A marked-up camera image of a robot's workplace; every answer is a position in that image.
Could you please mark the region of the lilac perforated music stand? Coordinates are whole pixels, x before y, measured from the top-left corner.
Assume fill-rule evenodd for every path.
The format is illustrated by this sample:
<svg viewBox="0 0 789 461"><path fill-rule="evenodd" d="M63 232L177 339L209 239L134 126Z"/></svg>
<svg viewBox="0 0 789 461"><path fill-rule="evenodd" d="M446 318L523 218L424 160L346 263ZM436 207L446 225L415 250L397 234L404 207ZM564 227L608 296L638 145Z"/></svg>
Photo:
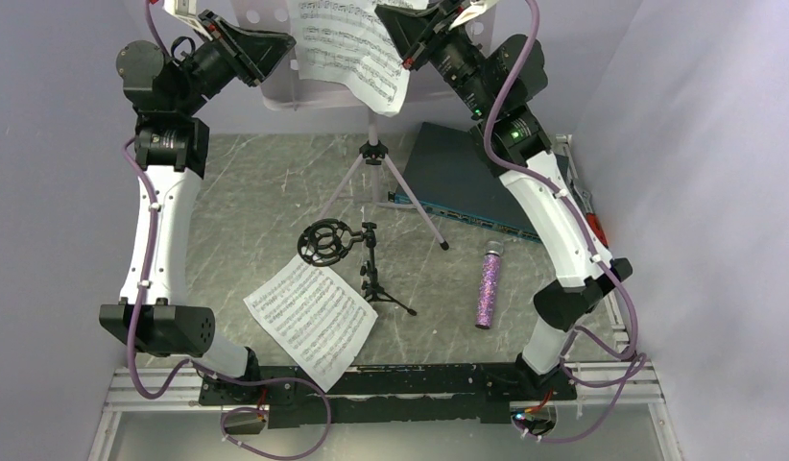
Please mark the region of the lilac perforated music stand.
<svg viewBox="0 0 789 461"><path fill-rule="evenodd" d="M291 20L287 7L288 2L289 1L234 1L231 5L239 25L243 27L252 30L269 29L291 34ZM388 206L388 202L383 199L380 191L379 178L380 169L386 167L393 174L397 183L403 187L409 198L408 203L405 204L405 208L416 210L424 222L429 223L431 221L411 187L403 179L402 174L396 169L388 152L379 139L378 118L384 115L379 115L365 106L342 85L301 79L298 73L295 49L277 69L269 81L263 84L262 95L265 105L269 109L274 110L362 107L367 112L368 141L362 146L355 161L349 167L348 172L342 178L340 184L336 187L327 202L323 205L318 216L320 219L326 217L334 202L340 198L357 168L362 163L366 163L372 167L371 203L373 205L382 207ZM417 100L420 96L425 96L428 99L438 99L441 94L433 90L409 90L408 88L404 103L408 100Z"/></svg>

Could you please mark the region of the black microphone shock mount stand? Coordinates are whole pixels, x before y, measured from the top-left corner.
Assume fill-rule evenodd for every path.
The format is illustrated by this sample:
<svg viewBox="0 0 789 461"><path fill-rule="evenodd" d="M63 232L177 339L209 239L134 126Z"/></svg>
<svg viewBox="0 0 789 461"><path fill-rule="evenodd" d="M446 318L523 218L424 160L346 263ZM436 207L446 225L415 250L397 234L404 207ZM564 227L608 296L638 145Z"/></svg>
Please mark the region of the black microphone shock mount stand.
<svg viewBox="0 0 789 461"><path fill-rule="evenodd" d="M329 267L345 259L354 246L362 244L368 251L367 259L359 270L363 279L361 292L364 300L368 303L393 303L409 315L417 316L413 308L390 295L379 281L375 257L376 229L377 225L371 221L362 222L360 230L352 230L347 223L338 219L321 219L299 236L298 255L313 267Z"/></svg>

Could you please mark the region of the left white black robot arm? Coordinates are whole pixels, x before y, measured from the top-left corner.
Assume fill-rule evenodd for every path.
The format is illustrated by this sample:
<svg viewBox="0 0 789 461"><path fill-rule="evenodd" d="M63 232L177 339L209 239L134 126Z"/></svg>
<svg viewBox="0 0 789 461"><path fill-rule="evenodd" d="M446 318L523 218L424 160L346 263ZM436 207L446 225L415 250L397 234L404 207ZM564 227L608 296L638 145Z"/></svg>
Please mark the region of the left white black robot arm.
<svg viewBox="0 0 789 461"><path fill-rule="evenodd" d="M232 81L262 84L294 48L288 34L251 31L218 14L201 13L202 44L164 51L138 40L116 58L125 97L136 115L124 148L138 185L136 235L118 300L99 312L101 326L139 353L185 356L227 376L226 391L256 400L263 376L254 354L217 329L213 311L188 301L185 259L190 220L205 173L209 128L199 110Z"/></svg>

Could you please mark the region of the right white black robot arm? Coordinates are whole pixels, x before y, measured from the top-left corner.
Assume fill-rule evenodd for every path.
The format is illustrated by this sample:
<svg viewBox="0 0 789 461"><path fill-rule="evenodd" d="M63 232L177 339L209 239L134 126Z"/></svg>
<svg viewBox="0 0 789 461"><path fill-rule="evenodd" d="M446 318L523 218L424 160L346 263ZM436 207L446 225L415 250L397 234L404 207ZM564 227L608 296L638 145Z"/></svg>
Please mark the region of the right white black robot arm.
<svg viewBox="0 0 789 461"><path fill-rule="evenodd" d="M440 1L427 9L389 5L374 13L402 67L432 65L471 112L469 134L492 174L511 193L549 254L555 280L536 293L538 320L516 360L516 385L538 399L549 391L578 322L632 273L615 258L579 208L552 145L529 101L548 85L538 41L538 5L531 32L506 39L485 56L464 29L486 1Z"/></svg>

